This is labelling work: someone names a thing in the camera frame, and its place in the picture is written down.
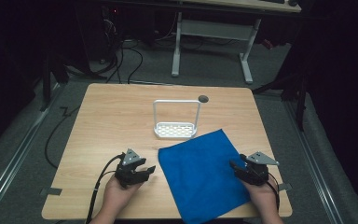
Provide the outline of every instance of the black cord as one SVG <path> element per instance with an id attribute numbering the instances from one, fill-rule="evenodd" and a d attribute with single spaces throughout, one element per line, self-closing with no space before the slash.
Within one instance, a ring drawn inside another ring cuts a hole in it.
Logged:
<path id="1" fill-rule="evenodd" d="M 271 189 L 272 191 L 274 192 L 275 194 L 275 200 L 276 200 L 276 204 L 277 204 L 277 210 L 279 211 L 279 207 L 280 207 L 280 203 L 281 203 L 281 199 L 279 197 L 279 193 L 278 191 L 266 180 L 263 179 L 263 177 L 261 177 L 256 171 L 254 168 L 252 168 L 251 166 L 247 166 L 246 168 L 250 169 L 255 175 L 257 175 L 257 177 L 260 178 L 260 180 L 262 180 L 265 184 L 267 184 Z M 273 176 L 272 174 L 268 173 L 268 175 L 270 175 L 274 180 L 275 180 L 275 183 L 277 184 L 278 186 L 278 181 L 277 179 L 275 178 L 275 176 Z"/>
<path id="2" fill-rule="evenodd" d="M 121 47 L 124 45 L 125 42 L 135 42 L 135 44 L 133 46 L 130 46 L 130 47 L 127 46 L 125 49 L 134 49 L 134 48 L 138 47 L 138 45 L 139 45 L 139 40 L 137 40 L 137 39 L 127 39 L 127 40 L 123 41 L 123 44 L 121 45 Z"/>
<path id="3" fill-rule="evenodd" d="M 181 47 L 182 49 L 189 49 L 189 50 L 199 49 L 199 48 L 201 48 L 201 47 L 203 46 L 203 44 L 204 44 L 204 39 L 201 38 L 201 37 L 199 37 L 199 36 L 191 36 L 191 37 L 188 37 L 188 38 L 184 38 L 184 40 L 199 40 L 199 41 L 200 41 L 200 44 L 199 44 L 197 47 L 193 48 L 193 49 L 187 48 L 187 47 L 185 47 L 183 44 L 181 44 L 180 47 Z"/>
<path id="4" fill-rule="evenodd" d="M 139 62 L 138 66 L 130 73 L 130 75 L 127 79 L 127 83 L 130 84 L 130 79 L 131 79 L 132 75 L 138 70 L 138 68 L 141 67 L 142 62 L 144 61 L 144 56 L 142 56 L 142 54 L 136 49 L 128 49 L 128 50 L 132 50 L 132 51 L 138 53 L 139 56 L 141 56 L 141 61 Z"/>
<path id="5" fill-rule="evenodd" d="M 107 167 L 110 165 L 110 163 L 112 163 L 114 160 L 121 158 L 123 156 L 123 154 L 121 155 L 117 155 L 114 158 L 112 158 L 103 168 L 103 170 L 101 171 L 100 176 L 98 177 L 97 183 L 95 183 L 95 187 L 94 187 L 94 191 L 92 192 L 92 197 L 91 197 L 91 201 L 89 203 L 89 214 L 87 215 L 87 220 L 86 220 L 86 224 L 89 224 L 92 221 L 92 211 L 94 210 L 94 204 L 95 204 L 95 199 L 97 198 L 97 193 L 98 193 L 98 188 L 100 187 L 101 184 L 101 179 L 108 173 L 111 172 L 105 172 Z"/>
<path id="6" fill-rule="evenodd" d="M 109 50 L 108 50 L 108 54 L 110 54 L 111 51 L 114 51 L 116 49 L 116 47 L 114 47 L 113 45 L 109 47 Z M 110 63 L 103 69 L 101 70 L 98 70 L 98 71 L 95 71 L 95 72 L 92 72 L 94 75 L 100 75 L 102 73 L 105 73 L 105 72 L 108 72 L 110 70 L 112 70 L 115 65 L 116 65 L 116 61 L 117 61 L 117 56 L 116 54 L 113 52 L 113 55 L 112 55 L 112 59 L 110 60 Z M 85 76 L 86 74 L 84 73 L 81 73 L 81 72 L 76 72 L 72 69 L 70 69 L 69 67 L 65 66 L 65 69 L 68 73 L 72 74 L 72 75 L 75 75 L 75 76 Z"/>
<path id="7" fill-rule="evenodd" d="M 115 172 L 115 171 L 106 172 L 106 173 L 103 174 L 103 176 L 108 175 L 108 174 L 112 174 L 112 173 L 114 173 L 114 172 Z"/>
<path id="8" fill-rule="evenodd" d="M 172 37 L 174 37 L 174 35 L 173 35 L 173 36 L 166 37 L 165 39 L 155 40 L 155 44 L 160 45 L 160 46 L 162 46 L 162 47 L 170 47 L 170 46 L 173 46 L 173 45 L 175 45 L 176 42 L 175 42 L 175 40 L 170 40 L 170 38 L 172 38 Z M 171 44 L 161 44 L 161 43 L 159 43 L 159 41 L 160 41 L 160 42 L 161 42 L 161 41 L 170 41 Z"/>
<path id="9" fill-rule="evenodd" d="M 48 140 L 46 141 L 45 144 L 45 158 L 48 161 L 48 164 L 50 164 L 52 167 L 54 167 L 55 169 L 58 169 L 58 166 L 55 165 L 49 158 L 48 158 L 48 144 L 52 138 L 52 136 L 55 134 L 55 132 L 57 131 L 57 129 L 60 127 L 60 125 L 68 118 L 70 117 L 73 113 L 75 113 L 75 111 L 77 111 L 80 108 L 80 105 L 78 107 L 76 107 L 74 110 L 72 110 L 71 112 L 69 112 L 69 114 L 65 114 L 65 117 L 63 117 L 63 119 L 54 127 L 53 131 L 50 133 L 50 136 L 48 137 Z"/>
<path id="10" fill-rule="evenodd" d="M 239 40 L 230 39 L 226 43 L 219 43 L 219 42 L 216 42 L 216 41 L 209 40 L 208 38 L 205 38 L 204 41 L 207 42 L 207 43 L 211 43 L 211 44 L 215 44 L 215 45 L 219 45 L 219 46 L 225 46 L 225 45 L 230 45 L 230 44 L 240 42 Z"/>
<path id="11" fill-rule="evenodd" d="M 120 49 L 121 49 L 121 59 L 120 59 L 120 63 L 119 64 L 117 64 L 116 63 L 116 70 L 112 73 L 112 75 L 110 75 L 109 76 L 109 78 L 105 81 L 105 83 L 108 83 L 109 81 L 110 81 L 110 79 L 113 77 L 113 75 L 115 74 L 115 73 L 117 73 L 117 78 L 118 78 L 118 83 L 120 83 L 121 84 L 121 76 L 120 76 L 120 73 L 118 72 L 118 69 L 121 67 L 121 65 L 123 64 L 123 56 L 124 56 L 124 54 L 123 54 L 123 48 L 122 48 L 123 46 L 122 46 L 122 44 L 121 44 L 121 47 L 120 47 Z"/>

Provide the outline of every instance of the black tape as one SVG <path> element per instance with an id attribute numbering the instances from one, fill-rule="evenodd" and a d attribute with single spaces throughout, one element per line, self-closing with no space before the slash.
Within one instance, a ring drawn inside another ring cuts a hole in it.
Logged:
<path id="1" fill-rule="evenodd" d="M 40 190 L 41 196 L 47 195 L 61 195 L 62 189 L 55 189 L 55 188 L 43 188 Z"/>
<path id="2" fill-rule="evenodd" d="M 278 185 L 278 191 L 281 191 L 281 190 L 286 190 L 286 191 L 288 191 L 288 190 L 291 190 L 291 189 L 292 189 L 292 185 L 291 185 L 291 184 L 284 184 L 284 183 L 282 183 L 282 184 Z"/>

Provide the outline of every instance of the human hand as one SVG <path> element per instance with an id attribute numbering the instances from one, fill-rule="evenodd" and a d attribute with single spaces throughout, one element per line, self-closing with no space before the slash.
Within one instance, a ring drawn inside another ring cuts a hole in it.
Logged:
<path id="1" fill-rule="evenodd" d="M 121 187 L 119 181 L 112 175 L 106 183 L 103 193 L 103 206 L 91 223 L 112 224 L 116 216 L 128 204 L 133 194 L 143 185 L 143 183 L 130 185 L 126 189 Z"/>
<path id="2" fill-rule="evenodd" d="M 260 213 L 263 224 L 283 223 L 279 217 L 275 192 L 268 184 L 261 186 L 251 185 L 244 181 L 242 184 L 248 189 L 251 200 Z M 278 192 L 278 186 L 275 180 L 269 175 L 268 182 Z"/>

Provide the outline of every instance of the blue towel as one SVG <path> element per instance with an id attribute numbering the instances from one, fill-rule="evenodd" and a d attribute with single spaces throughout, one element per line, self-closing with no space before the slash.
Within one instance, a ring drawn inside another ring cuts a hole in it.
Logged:
<path id="1" fill-rule="evenodd" d="M 223 130 L 161 148 L 158 160 L 187 224 L 212 220 L 250 201 L 229 166 L 230 160 L 243 161 Z"/>

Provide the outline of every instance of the metal rail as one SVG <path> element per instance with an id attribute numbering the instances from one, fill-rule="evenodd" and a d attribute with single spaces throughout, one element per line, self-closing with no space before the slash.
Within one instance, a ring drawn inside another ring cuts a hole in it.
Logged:
<path id="1" fill-rule="evenodd" d="M 291 122 L 293 127 L 296 129 L 297 136 L 302 144 L 304 157 L 306 159 L 306 164 L 310 169 L 310 175 L 312 176 L 313 182 L 315 183 L 315 187 L 318 190 L 319 196 L 321 197 L 322 204 L 324 205 L 324 209 L 326 214 L 328 215 L 330 222 L 335 224 L 344 223 L 341 215 L 337 209 L 336 203 L 334 202 L 332 193 L 330 188 L 327 186 L 324 176 L 322 175 L 321 170 L 319 169 L 318 162 L 315 160 L 313 156 L 312 150 L 308 143 L 307 137 L 304 132 L 301 132 L 296 124 L 296 111 L 293 108 L 290 102 L 283 102 L 283 105 L 287 111 L 287 113 L 291 117 Z"/>
<path id="2" fill-rule="evenodd" d="M 62 92 L 63 87 L 59 88 L 59 84 L 54 86 L 54 93 L 51 100 L 51 104 L 57 99 L 57 97 Z M 41 111 L 36 121 L 31 125 L 30 129 L 28 130 L 27 134 L 21 141 L 16 153 L 14 154 L 13 158 L 7 165 L 7 168 L 2 173 L 0 177 L 0 202 L 2 198 L 5 196 L 5 193 L 10 186 L 11 182 L 13 181 L 14 177 L 16 176 L 17 172 L 20 170 L 22 163 L 24 162 L 28 152 L 31 148 L 33 143 L 34 137 L 39 130 L 43 120 L 45 119 L 46 115 L 49 112 L 49 106 L 44 110 Z"/>

